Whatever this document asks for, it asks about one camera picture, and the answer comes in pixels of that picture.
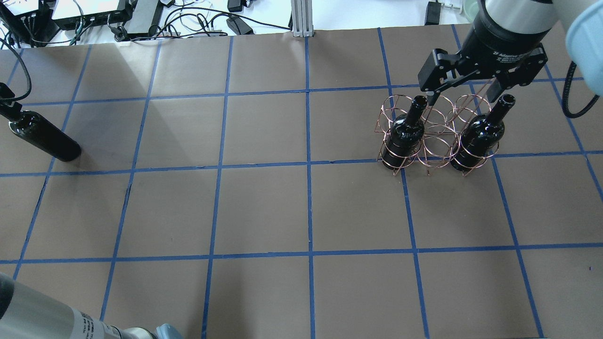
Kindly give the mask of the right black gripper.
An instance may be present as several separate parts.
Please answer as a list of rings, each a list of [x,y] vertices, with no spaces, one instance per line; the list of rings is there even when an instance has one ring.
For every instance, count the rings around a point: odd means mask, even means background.
[[[488,88],[489,103],[514,86],[530,84],[548,60],[541,41],[549,27],[528,33],[517,30],[504,28],[489,12],[480,12],[459,54],[433,49],[418,73],[419,88],[428,106],[435,105],[442,92],[459,86],[463,79],[495,79]]]

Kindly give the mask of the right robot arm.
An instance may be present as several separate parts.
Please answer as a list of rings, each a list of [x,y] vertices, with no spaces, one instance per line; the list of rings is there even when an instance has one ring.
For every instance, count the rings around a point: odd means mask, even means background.
[[[442,92],[470,80],[491,80],[490,103],[514,86],[530,84],[548,58],[541,41],[561,22],[570,60],[588,88],[602,94],[600,0],[480,0],[462,47],[436,48],[418,73],[420,90],[434,105]]]

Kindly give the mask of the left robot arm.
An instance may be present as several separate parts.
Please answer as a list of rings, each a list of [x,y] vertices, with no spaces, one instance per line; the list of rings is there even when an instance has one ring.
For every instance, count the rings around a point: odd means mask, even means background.
[[[24,110],[20,98],[1,84],[1,115],[19,138],[60,161],[73,161],[81,147],[41,114]],[[0,332],[3,339],[180,339],[170,324],[154,331],[118,328],[15,281],[0,278]]]

